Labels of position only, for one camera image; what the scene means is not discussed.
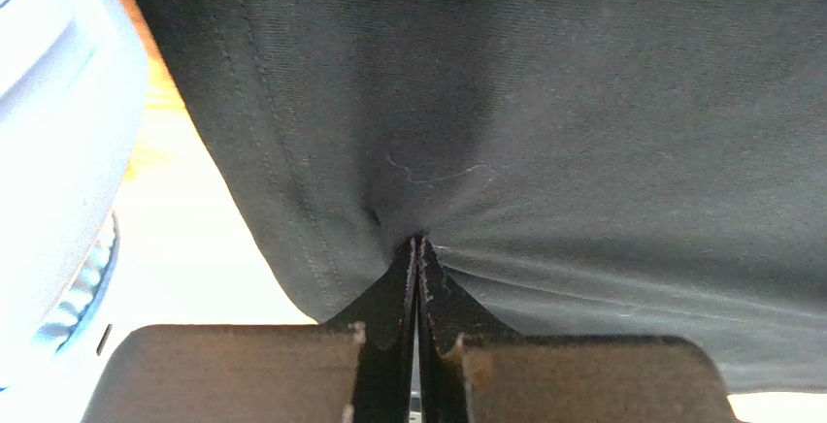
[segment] black cloth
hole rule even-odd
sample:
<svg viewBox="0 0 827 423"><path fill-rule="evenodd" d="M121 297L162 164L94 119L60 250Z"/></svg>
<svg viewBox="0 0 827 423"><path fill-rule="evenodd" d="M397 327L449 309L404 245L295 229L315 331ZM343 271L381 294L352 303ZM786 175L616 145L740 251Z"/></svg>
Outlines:
<svg viewBox="0 0 827 423"><path fill-rule="evenodd" d="M421 231L522 332L827 388L827 1L138 2L313 318Z"/></svg>

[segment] black fabric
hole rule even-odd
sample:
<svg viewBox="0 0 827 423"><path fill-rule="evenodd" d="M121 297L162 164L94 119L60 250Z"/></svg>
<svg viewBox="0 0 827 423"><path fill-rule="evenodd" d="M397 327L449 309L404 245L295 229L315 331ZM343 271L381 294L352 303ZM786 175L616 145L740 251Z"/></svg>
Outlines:
<svg viewBox="0 0 827 423"><path fill-rule="evenodd" d="M825 0L138 2L312 317L422 231L522 332L827 388Z"/></svg>

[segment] white surface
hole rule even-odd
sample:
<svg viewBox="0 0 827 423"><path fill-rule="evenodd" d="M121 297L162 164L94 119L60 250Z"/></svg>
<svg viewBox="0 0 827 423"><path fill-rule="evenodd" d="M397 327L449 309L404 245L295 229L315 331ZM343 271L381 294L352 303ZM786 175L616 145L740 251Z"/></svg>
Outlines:
<svg viewBox="0 0 827 423"><path fill-rule="evenodd" d="M2 373L27 353L110 209L148 70L119 0L11 0L0 47Z"/></svg>

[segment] stitched seam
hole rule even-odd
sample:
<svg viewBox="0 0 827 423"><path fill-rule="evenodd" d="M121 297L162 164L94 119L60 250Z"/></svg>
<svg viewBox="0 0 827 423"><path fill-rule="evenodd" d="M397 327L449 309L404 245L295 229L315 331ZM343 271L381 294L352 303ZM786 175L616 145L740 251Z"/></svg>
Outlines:
<svg viewBox="0 0 827 423"><path fill-rule="evenodd" d="M227 67L229 68L229 71L230 71L230 77L232 77L232 79L233 79L233 87L234 87L233 89L234 89L236 95L238 95L239 98L243 99L245 97L245 95L241 91L236 69L233 65L232 59L230 58L229 51L227 50L227 42L226 42L226 38L224 37L224 33L219 28L219 24L217 23L217 20L215 19L215 16L213 14L208 14L208 17L210 18L210 22L213 24L215 34L217 35L218 39L220 40L221 55L224 58L224 60L227 62ZM256 61L256 68L260 69L260 65L258 64L257 59L254 59L254 60ZM279 192L279 196L281 197L281 203L282 203L282 205L284 205L284 193L281 191L281 188L278 186L278 182L276 180L276 173L273 170L273 165L271 163L270 156L268 156L268 153L266 152L264 146L262 146L261 139L259 139L257 137L257 135L255 134L255 128L251 128L250 132L253 132L253 140L254 140L255 145L258 148L259 153L261 155L261 162L264 164L264 168L267 170L267 175L268 175L269 181L270 181L271 184L273 184L274 187L276 187L277 191ZM295 218L290 213L290 211L286 211L285 213L286 213L286 216L287 216L287 219L288 219L287 224L289 226L294 227L296 225ZM305 257L305 260L307 261L308 266L310 266L311 271L313 271L313 273L314 273L314 278L316 279L316 283L318 284L319 288L321 289L321 294L324 297L325 305L328 308L331 308L333 306L333 303L331 301L330 294L329 294L328 290L324 286L324 280L321 277L321 270L319 269L319 266L316 264L316 262L314 261L314 259L310 255L310 251L308 250L307 244L305 244L305 242L303 242L303 238L301 236L301 231L296 231L296 239L299 243L299 246L302 249L302 254Z"/></svg>
<svg viewBox="0 0 827 423"><path fill-rule="evenodd" d="M247 6L245 5L244 0L239 0L238 2L239 2L239 6L242 9L242 18L247 23L248 41L249 41L250 45L252 46L252 48L255 50L255 55L252 57L252 60L253 60L253 62L255 62L256 71L258 72L258 77L261 81L261 84L264 86L265 90L267 91L267 97L270 100L271 111L273 112L274 115L277 115L276 106L275 106L275 102L274 102L274 99L273 99L273 90L272 90L272 88L270 88L270 84L267 83L267 79L264 77L264 68L261 65L261 59L259 57L260 53L258 51L258 44L255 42L255 37L252 35L252 24L250 23L250 20L249 20ZM333 260L333 256L331 256L330 246L328 245L327 240L326 240L326 238L324 237L324 234L321 231L321 226L319 225L318 220L316 219L316 217L314 215L313 208L311 207L311 204L310 204L310 199L308 198L307 192L304 189L305 185L298 178L299 173L296 170L295 159L292 156L292 152L290 152L289 148L287 147L286 143L284 142L283 138L281 137L281 134L279 134L279 138L280 138L279 142L280 142L281 148L285 153L285 159L287 160L287 163L290 166L290 173L293 175L293 178L295 179L295 181L297 183L297 187L299 189L299 194L301 195L301 199L302 199L302 207L304 208L305 212L308 214L308 217L310 218L310 222L311 222L311 225L313 226L314 232L318 236L319 244L321 245L321 249L324 252L325 258L327 258L327 261L328 261L329 267L330 267L330 271L331 271L331 275L333 275L333 279L336 282L336 286L339 288L340 293L344 293L345 289L342 286L342 279L339 276L339 270L336 266L336 262Z"/></svg>

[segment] wooden surface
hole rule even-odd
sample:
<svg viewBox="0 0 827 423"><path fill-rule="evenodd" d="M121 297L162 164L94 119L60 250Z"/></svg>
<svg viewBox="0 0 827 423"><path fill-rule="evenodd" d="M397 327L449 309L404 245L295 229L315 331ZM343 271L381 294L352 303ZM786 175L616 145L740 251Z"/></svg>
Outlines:
<svg viewBox="0 0 827 423"><path fill-rule="evenodd" d="M137 323L312 322L284 296L192 125L134 0L122 0L149 54L149 98L116 210L136 291L154 307ZM827 396L733 396L750 423L827 423Z"/></svg>

